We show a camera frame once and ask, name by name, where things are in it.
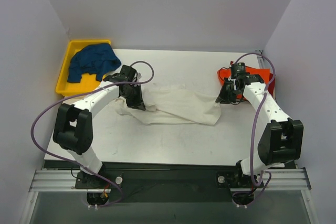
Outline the white t-shirt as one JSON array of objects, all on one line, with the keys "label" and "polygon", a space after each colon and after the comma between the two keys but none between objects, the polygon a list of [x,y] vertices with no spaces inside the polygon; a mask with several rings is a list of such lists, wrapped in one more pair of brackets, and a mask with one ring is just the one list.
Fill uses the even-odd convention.
[{"label": "white t-shirt", "polygon": [[185,85],[144,88],[145,110],[127,107],[125,98],[110,103],[117,114],[132,116],[145,125],[202,124],[213,126],[221,116],[216,97],[188,90]]}]

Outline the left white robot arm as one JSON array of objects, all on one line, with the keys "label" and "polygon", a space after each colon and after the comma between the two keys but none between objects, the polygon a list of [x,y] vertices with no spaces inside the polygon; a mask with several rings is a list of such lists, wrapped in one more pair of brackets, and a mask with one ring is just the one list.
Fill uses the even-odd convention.
[{"label": "left white robot arm", "polygon": [[88,174],[87,181],[94,188],[106,183],[101,172],[103,163],[91,147],[93,142],[93,118],[111,101],[121,98],[128,108],[145,110],[138,72],[123,65],[119,73],[108,75],[94,90],[73,104],[62,104],[57,113],[52,139],[67,150],[81,170]]}]

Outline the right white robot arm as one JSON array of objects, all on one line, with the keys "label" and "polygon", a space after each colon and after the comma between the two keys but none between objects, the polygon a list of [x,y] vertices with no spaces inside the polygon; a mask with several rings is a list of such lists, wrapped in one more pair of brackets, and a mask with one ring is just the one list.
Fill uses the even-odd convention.
[{"label": "right white robot arm", "polygon": [[250,156],[233,172],[233,182],[245,186],[251,175],[301,156],[304,125],[292,119],[268,92],[260,76],[225,79],[216,101],[229,104],[241,95],[256,110],[251,133]]}]

